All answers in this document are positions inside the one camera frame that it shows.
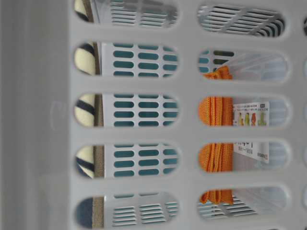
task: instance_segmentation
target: slotted panel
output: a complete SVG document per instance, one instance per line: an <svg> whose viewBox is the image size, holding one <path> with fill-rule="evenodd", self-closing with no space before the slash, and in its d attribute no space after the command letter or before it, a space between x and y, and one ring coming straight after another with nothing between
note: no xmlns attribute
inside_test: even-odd
<svg viewBox="0 0 307 230"><path fill-rule="evenodd" d="M166 144L105 145L105 177L162 176L177 167L178 155Z"/></svg>
<svg viewBox="0 0 307 230"><path fill-rule="evenodd" d="M201 6L198 18L207 31L237 35L278 37L285 26L275 11L214 3Z"/></svg>
<svg viewBox="0 0 307 230"><path fill-rule="evenodd" d="M206 204L198 203L199 214L208 220L255 215L257 212L243 203L239 198L233 196L234 203L215 205L208 201Z"/></svg>
<svg viewBox="0 0 307 230"><path fill-rule="evenodd" d="M177 70L176 52L166 46L102 44L103 77L168 77Z"/></svg>
<svg viewBox="0 0 307 230"><path fill-rule="evenodd" d="M121 194L108 197L105 203L105 228L168 222L174 218L179 203L165 192Z"/></svg>
<svg viewBox="0 0 307 230"><path fill-rule="evenodd" d="M104 94L104 126L163 127L175 122L178 105L166 95Z"/></svg>

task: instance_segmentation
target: ventilation hole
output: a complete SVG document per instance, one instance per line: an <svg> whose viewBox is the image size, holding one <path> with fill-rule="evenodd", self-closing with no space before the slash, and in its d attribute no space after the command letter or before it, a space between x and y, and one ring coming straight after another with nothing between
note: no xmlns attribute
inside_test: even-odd
<svg viewBox="0 0 307 230"><path fill-rule="evenodd" d="M199 67L201 73L208 73L209 69L207 67Z"/></svg>
<svg viewBox="0 0 307 230"><path fill-rule="evenodd" d="M87 178L163 176L177 167L177 157L175 149L166 144L106 144L80 149L75 164Z"/></svg>
<svg viewBox="0 0 307 230"><path fill-rule="evenodd" d="M114 195L115 199L122 199L122 198L131 198L134 197L134 194L121 194L121 195Z"/></svg>
<svg viewBox="0 0 307 230"><path fill-rule="evenodd" d="M133 94L114 94L116 98L132 98L133 96Z"/></svg>
<svg viewBox="0 0 307 230"><path fill-rule="evenodd" d="M164 99L172 99L171 97L167 96L167 95L163 95Z"/></svg>
<svg viewBox="0 0 307 230"><path fill-rule="evenodd" d="M159 126L159 123L157 121L140 121L139 126Z"/></svg>
<svg viewBox="0 0 307 230"><path fill-rule="evenodd" d="M152 54L152 53L139 53L139 58L140 59L148 59L148 60L158 60L159 55Z"/></svg>
<svg viewBox="0 0 307 230"><path fill-rule="evenodd" d="M173 123L173 121L164 121L163 126L169 126Z"/></svg>
<svg viewBox="0 0 307 230"><path fill-rule="evenodd" d="M120 48L132 48L133 44L124 44L124 43L113 43L115 47L120 47Z"/></svg>
<svg viewBox="0 0 307 230"><path fill-rule="evenodd" d="M114 127L133 127L134 123L132 121L116 121L114 122Z"/></svg>
<svg viewBox="0 0 307 230"><path fill-rule="evenodd" d="M236 81L283 81L287 75L288 67L285 59L277 54L254 53L254 52L231 52L211 51L215 56L208 63L198 63L200 72L207 73L210 69L219 71L221 76L206 75L205 77L215 80ZM209 58L210 55L200 54L200 58Z"/></svg>
<svg viewBox="0 0 307 230"><path fill-rule="evenodd" d="M116 151L116 152L114 152L114 156L116 158L133 157L134 152L133 151Z"/></svg>
<svg viewBox="0 0 307 230"><path fill-rule="evenodd" d="M283 17L275 11L266 12L245 6L224 7L216 4L200 6L197 16L200 26L206 31L278 37L284 31Z"/></svg>
<svg viewBox="0 0 307 230"><path fill-rule="evenodd" d="M150 77L150 78L158 78L159 74L157 73L139 73L139 77Z"/></svg>
<svg viewBox="0 0 307 230"><path fill-rule="evenodd" d="M149 50L157 50L158 46L145 46L145 45L138 45L139 49L149 49Z"/></svg>
<svg viewBox="0 0 307 230"><path fill-rule="evenodd" d="M114 72L114 77L133 77L134 73L133 72L128 72L128 71L115 71Z"/></svg>
<svg viewBox="0 0 307 230"><path fill-rule="evenodd" d="M114 145L115 148L132 148L134 145Z"/></svg>
<svg viewBox="0 0 307 230"><path fill-rule="evenodd" d="M154 193L140 193L140 196L155 196L158 195L159 193L154 192ZM140 207L158 207L159 205L141 205Z"/></svg>
<svg viewBox="0 0 307 230"><path fill-rule="evenodd" d="M163 116L164 117L177 117L178 112L164 112Z"/></svg>
<svg viewBox="0 0 307 230"><path fill-rule="evenodd" d="M214 59L213 60L213 63L215 64L215 65L222 65L222 64L224 64L225 62L227 62L228 60L223 60L223 59Z"/></svg>
<svg viewBox="0 0 307 230"><path fill-rule="evenodd" d="M158 117L157 112L139 112L139 117Z"/></svg>
<svg viewBox="0 0 307 230"><path fill-rule="evenodd" d="M114 162L115 168L127 168L127 167L132 167L132 166L134 166L133 161L116 161L116 162Z"/></svg>
<svg viewBox="0 0 307 230"><path fill-rule="evenodd" d="M173 103L173 102L165 102L163 104L164 108L169 108L169 109L175 109L177 108L177 103Z"/></svg>
<svg viewBox="0 0 307 230"><path fill-rule="evenodd" d="M139 98L156 99L159 95L139 94Z"/></svg>
<svg viewBox="0 0 307 230"><path fill-rule="evenodd" d="M200 57L200 59L199 59L199 63L200 64L207 64L208 62L209 62L208 58Z"/></svg>
<svg viewBox="0 0 307 230"><path fill-rule="evenodd" d="M149 176L149 175L158 175L159 170L157 169L143 169L139 170L139 175L140 176Z"/></svg>
<svg viewBox="0 0 307 230"><path fill-rule="evenodd" d="M127 112L127 111L122 111L122 112L115 112L114 117L117 118L131 118L134 117L133 112Z"/></svg>
<svg viewBox="0 0 307 230"><path fill-rule="evenodd" d="M221 105L223 100L221 112L227 115L215 123L208 120L207 108L210 108L211 100L215 101L216 106ZM288 107L283 100L256 95L248 98L212 96L205 98L199 105L199 118L209 126L276 127L286 122L288 114Z"/></svg>
<svg viewBox="0 0 307 230"><path fill-rule="evenodd" d="M114 172L114 177L134 176L134 171L117 171Z"/></svg>
<svg viewBox="0 0 307 230"><path fill-rule="evenodd" d="M157 102L140 102L140 108L158 108L159 104Z"/></svg>
<svg viewBox="0 0 307 230"><path fill-rule="evenodd" d="M139 161L139 166L155 166L158 165L158 160L141 160Z"/></svg>
<svg viewBox="0 0 307 230"><path fill-rule="evenodd" d="M177 65L163 65L163 69L167 71L175 71L177 69Z"/></svg>
<svg viewBox="0 0 307 230"><path fill-rule="evenodd" d="M218 153L212 153L215 148L223 149L223 154L230 157L220 159L222 167L218 172L225 171L255 171L255 170L275 170L283 168L288 161L286 147L279 142L259 142L259 141L239 141L235 143L210 143L204 146L199 152L200 167L207 173L206 157L212 160Z"/></svg>
<svg viewBox="0 0 307 230"><path fill-rule="evenodd" d="M114 51L114 57L116 58L132 58L134 54L130 51Z"/></svg>
<svg viewBox="0 0 307 230"><path fill-rule="evenodd" d="M164 174L169 174L171 173L175 168L166 168L166 169L163 169L163 173Z"/></svg>
<svg viewBox="0 0 307 230"><path fill-rule="evenodd" d="M163 151L163 154L164 155L177 155L177 153L176 153L176 151L174 150L174 149L165 149L164 151Z"/></svg>
<svg viewBox="0 0 307 230"><path fill-rule="evenodd" d="M278 187L216 189L198 200L198 213L205 220L276 214L286 206L286 195Z"/></svg>
<svg viewBox="0 0 307 230"><path fill-rule="evenodd" d="M133 102L114 102L116 108L132 108L134 106Z"/></svg>
<svg viewBox="0 0 307 230"><path fill-rule="evenodd" d="M139 144L140 147L156 147L159 144Z"/></svg>
<svg viewBox="0 0 307 230"><path fill-rule="evenodd" d="M159 151L155 149L139 151L139 156L141 157L152 157L152 156L157 156L157 155L159 155Z"/></svg>
<svg viewBox="0 0 307 230"><path fill-rule="evenodd" d="M74 62L87 75L164 78L171 76L179 65L177 53L171 48L166 50L156 45L89 41L76 49Z"/></svg>
<svg viewBox="0 0 307 230"><path fill-rule="evenodd" d="M169 165L169 164L177 164L177 158L172 159L164 159L163 164Z"/></svg>
<svg viewBox="0 0 307 230"><path fill-rule="evenodd" d="M156 70L159 68L158 64L155 63L145 63L145 62L141 62L139 63L139 68L140 69L153 69Z"/></svg>
<svg viewBox="0 0 307 230"><path fill-rule="evenodd" d="M113 63L116 68L133 68L134 64L131 61L115 61Z"/></svg>
<svg viewBox="0 0 307 230"><path fill-rule="evenodd" d="M176 55L164 55L163 60L164 61L178 61Z"/></svg>
<svg viewBox="0 0 307 230"><path fill-rule="evenodd" d="M165 95L106 93L82 96L74 112L87 127L148 127L175 122L179 110L176 101Z"/></svg>

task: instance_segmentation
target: orange cloth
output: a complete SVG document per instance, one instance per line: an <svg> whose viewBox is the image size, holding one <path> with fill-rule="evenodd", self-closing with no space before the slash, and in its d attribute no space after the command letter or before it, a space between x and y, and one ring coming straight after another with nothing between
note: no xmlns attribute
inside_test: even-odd
<svg viewBox="0 0 307 230"><path fill-rule="evenodd" d="M204 77L216 80L231 80L232 75L228 67L223 66L216 72L204 74ZM230 97L207 97L199 106L199 117L203 123L209 126L232 126L233 103ZM233 144L211 143L202 148L199 154L201 167L209 172L232 171ZM203 194L200 201L214 204L221 202L233 204L231 190L212 190Z"/></svg>

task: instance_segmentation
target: striped fabric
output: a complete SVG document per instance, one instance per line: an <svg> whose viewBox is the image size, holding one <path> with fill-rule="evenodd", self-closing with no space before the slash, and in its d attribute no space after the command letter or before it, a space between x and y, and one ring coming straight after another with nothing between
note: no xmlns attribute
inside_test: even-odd
<svg viewBox="0 0 307 230"><path fill-rule="evenodd" d="M74 5L75 11L85 21L89 21L86 7L83 0L76 0ZM85 43L77 48L74 56L76 67L82 72L95 75L96 59L93 43ZM86 94L82 96L75 108L76 119L86 127L94 126L95 118L95 95ZM77 154L77 163L82 170L81 172L91 178L94 178L94 147L87 146L82 148Z"/></svg>

